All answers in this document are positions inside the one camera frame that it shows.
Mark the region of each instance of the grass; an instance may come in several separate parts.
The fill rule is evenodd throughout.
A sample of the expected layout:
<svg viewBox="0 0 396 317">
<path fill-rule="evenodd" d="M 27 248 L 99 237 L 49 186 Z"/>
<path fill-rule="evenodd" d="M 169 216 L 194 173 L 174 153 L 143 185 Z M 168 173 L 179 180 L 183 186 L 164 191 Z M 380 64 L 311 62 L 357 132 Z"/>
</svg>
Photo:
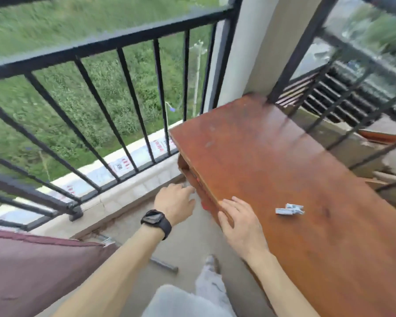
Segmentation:
<svg viewBox="0 0 396 317">
<path fill-rule="evenodd" d="M 216 6 L 218 0 L 52 0 L 0 9 L 0 57 L 56 46 L 104 31 L 114 31 L 182 15 L 194 7 Z M 208 46 L 210 27 L 191 31 L 190 45 Z M 163 127 L 152 44 L 123 49 L 148 133 Z M 181 107 L 183 35 L 160 39 L 165 100 Z M 189 85 L 195 84 L 196 53 L 190 51 Z M 143 137 L 116 51 L 82 59 L 124 143 Z M 206 54 L 201 57 L 198 98 L 201 97 Z M 35 71 L 101 156 L 121 148 L 97 102 L 72 62 Z M 191 116 L 193 88 L 188 90 Z M 0 80 L 0 106 L 75 168 L 96 160 L 23 76 Z M 169 112 L 169 124 L 182 118 L 182 109 Z M 47 181 L 69 171 L 0 120 L 0 157 Z M 0 172 L 18 177 L 0 166 Z M 29 179 L 24 179 L 38 186 Z"/>
</svg>

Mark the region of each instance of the wooden cabinet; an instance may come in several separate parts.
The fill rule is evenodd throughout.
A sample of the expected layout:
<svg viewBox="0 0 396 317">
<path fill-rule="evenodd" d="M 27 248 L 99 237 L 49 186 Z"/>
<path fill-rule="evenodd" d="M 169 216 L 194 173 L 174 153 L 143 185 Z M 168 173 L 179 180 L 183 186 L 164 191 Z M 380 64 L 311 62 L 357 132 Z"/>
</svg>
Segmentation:
<svg viewBox="0 0 396 317">
<path fill-rule="evenodd" d="M 276 106 L 247 95 L 170 134 L 214 218 L 217 200 L 249 202 L 270 251 L 322 317 L 396 316 L 396 210 Z M 276 215 L 286 203 L 305 214 Z"/>
</svg>

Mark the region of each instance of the smartwatch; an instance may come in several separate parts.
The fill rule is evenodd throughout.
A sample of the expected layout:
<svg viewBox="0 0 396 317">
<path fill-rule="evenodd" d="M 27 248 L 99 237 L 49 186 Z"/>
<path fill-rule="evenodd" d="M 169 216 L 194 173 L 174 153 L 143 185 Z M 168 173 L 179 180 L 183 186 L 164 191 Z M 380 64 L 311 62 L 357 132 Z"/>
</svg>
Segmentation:
<svg viewBox="0 0 396 317">
<path fill-rule="evenodd" d="M 148 211 L 145 216 L 142 217 L 141 224 L 161 228 L 161 230 L 164 232 L 163 240 L 169 236 L 171 231 L 171 224 L 169 220 L 167 220 L 164 213 L 155 209 Z"/>
</svg>

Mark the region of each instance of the watch face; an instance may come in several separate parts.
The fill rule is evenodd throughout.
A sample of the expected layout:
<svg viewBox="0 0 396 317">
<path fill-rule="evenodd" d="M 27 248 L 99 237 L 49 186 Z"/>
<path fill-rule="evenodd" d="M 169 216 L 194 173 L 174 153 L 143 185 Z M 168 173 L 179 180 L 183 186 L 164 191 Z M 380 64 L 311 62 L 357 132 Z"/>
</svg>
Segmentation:
<svg viewBox="0 0 396 317">
<path fill-rule="evenodd" d="M 162 213 L 158 213 L 157 211 L 154 210 L 150 210 L 145 217 L 143 218 L 143 220 L 149 224 L 157 224 L 160 222 L 160 220 L 163 218 L 163 214 Z"/>
</svg>

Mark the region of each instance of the forearm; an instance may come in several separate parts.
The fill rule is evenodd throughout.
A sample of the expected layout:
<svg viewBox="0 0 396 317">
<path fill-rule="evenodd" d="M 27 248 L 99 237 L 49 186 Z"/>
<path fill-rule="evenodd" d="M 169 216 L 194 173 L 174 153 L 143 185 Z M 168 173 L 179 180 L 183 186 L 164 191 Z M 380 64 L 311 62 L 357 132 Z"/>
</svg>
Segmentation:
<svg viewBox="0 0 396 317">
<path fill-rule="evenodd" d="M 269 251 L 254 256 L 248 265 L 259 278 L 279 317 L 319 317 Z"/>
<path fill-rule="evenodd" d="M 118 317 L 138 272 L 163 238 L 161 229 L 142 225 L 53 317 Z"/>
</svg>

